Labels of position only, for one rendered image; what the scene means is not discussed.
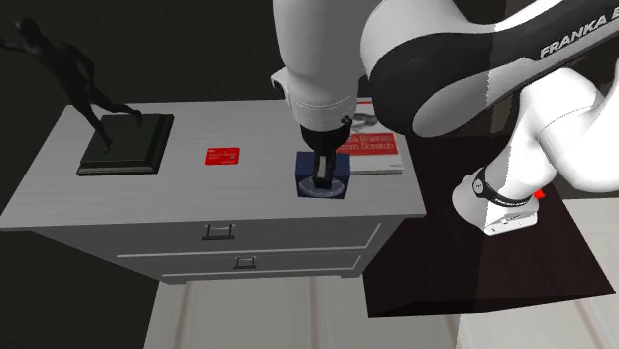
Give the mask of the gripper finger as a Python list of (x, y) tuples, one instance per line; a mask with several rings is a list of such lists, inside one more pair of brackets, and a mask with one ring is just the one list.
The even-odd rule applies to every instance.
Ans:
[(316, 188), (331, 189), (336, 163), (336, 152), (315, 152), (312, 179)]

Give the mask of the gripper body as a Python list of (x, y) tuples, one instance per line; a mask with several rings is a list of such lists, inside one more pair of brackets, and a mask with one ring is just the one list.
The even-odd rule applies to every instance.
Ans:
[(341, 125), (331, 131), (314, 131), (304, 126), (300, 126), (300, 131), (304, 142), (317, 154), (335, 154), (349, 138), (350, 126)]

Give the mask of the dark blue box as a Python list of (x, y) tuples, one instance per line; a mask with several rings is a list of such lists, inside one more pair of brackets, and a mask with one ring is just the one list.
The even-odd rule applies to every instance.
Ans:
[(297, 197), (344, 199), (350, 178), (350, 159), (347, 154), (338, 154), (331, 189), (317, 188), (313, 183), (314, 152), (297, 152), (295, 183)]

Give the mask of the white and red book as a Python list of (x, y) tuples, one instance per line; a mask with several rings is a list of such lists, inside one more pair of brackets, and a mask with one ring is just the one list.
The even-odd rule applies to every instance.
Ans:
[(349, 155), (353, 175), (401, 174), (404, 170), (396, 133), (378, 121), (370, 98), (357, 101), (349, 138), (337, 152)]

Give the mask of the red card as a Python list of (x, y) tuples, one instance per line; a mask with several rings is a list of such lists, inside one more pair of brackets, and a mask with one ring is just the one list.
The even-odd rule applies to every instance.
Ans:
[(205, 164), (207, 166), (237, 165), (239, 156), (238, 147), (209, 148), (206, 152)]

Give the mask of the grey chest of drawers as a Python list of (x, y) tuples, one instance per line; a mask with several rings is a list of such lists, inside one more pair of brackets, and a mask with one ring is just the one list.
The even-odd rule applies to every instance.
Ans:
[[(305, 148), (282, 101), (146, 104), (174, 122), (156, 174), (80, 176), (92, 138), (63, 111), (0, 229), (32, 231), (168, 284), (207, 279), (356, 277), (401, 222), (425, 214), (411, 164), (355, 175), (344, 199), (297, 197)], [(237, 165), (207, 166), (238, 147)]]

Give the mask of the black figure on square base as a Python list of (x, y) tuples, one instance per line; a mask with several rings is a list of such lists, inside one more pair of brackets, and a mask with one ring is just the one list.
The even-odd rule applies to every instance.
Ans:
[(57, 81), (70, 105), (94, 128), (77, 174), (153, 175), (173, 126), (172, 114), (144, 114), (115, 103), (95, 85), (95, 65), (75, 45), (44, 35), (25, 17), (15, 22), (20, 42), (0, 38), (0, 49), (30, 56)]

